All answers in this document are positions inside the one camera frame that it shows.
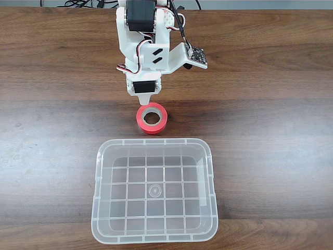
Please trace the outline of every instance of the table surface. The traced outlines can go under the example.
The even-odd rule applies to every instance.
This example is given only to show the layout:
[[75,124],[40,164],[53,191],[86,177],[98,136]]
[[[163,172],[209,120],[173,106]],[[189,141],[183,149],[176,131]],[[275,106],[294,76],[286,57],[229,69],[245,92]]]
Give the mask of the table surface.
[[163,76],[152,101],[169,113],[158,137],[211,147],[216,236],[93,238],[98,148],[150,137],[116,70],[115,11],[0,8],[1,249],[333,249],[333,11],[184,13],[209,68]]

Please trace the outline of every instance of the plastic container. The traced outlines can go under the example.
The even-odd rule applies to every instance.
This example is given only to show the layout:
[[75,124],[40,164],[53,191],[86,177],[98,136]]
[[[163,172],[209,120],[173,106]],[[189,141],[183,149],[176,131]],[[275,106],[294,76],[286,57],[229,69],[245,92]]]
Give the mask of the plastic container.
[[104,244],[196,242],[218,226],[213,164],[200,139],[123,139],[99,149],[92,232]]

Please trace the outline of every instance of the circuit board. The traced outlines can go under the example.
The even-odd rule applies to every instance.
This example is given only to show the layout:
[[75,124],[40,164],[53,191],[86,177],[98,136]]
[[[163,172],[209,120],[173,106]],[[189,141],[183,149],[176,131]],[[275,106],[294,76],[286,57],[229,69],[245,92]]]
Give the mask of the circuit board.
[[207,65],[206,55],[202,48],[197,48],[191,45],[192,51],[189,49],[188,44],[185,44],[187,57],[192,61],[196,61],[197,63]]

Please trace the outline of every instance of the tape roll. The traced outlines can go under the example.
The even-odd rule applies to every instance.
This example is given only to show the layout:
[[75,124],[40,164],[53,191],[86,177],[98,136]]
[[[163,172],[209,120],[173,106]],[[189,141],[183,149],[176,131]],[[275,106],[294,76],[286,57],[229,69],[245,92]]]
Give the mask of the tape roll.
[[[148,113],[156,113],[160,120],[155,124],[148,124],[144,117]],[[136,113],[136,121],[139,127],[147,134],[157,134],[161,132],[167,125],[168,113],[162,105],[158,103],[149,103],[148,105],[141,106]]]

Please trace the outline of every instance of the robotic arm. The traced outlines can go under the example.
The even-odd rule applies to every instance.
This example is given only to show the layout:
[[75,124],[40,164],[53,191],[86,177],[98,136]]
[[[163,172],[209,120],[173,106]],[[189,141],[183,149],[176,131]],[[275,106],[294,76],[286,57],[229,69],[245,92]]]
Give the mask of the robotic arm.
[[[203,49],[190,45],[185,37],[185,17],[177,13],[173,0],[119,0],[119,6],[117,30],[126,59],[117,69],[126,74],[127,91],[138,96],[141,105],[148,105],[150,97],[161,91],[163,74],[183,65],[207,69]],[[184,43],[170,51],[172,30],[181,32]]]

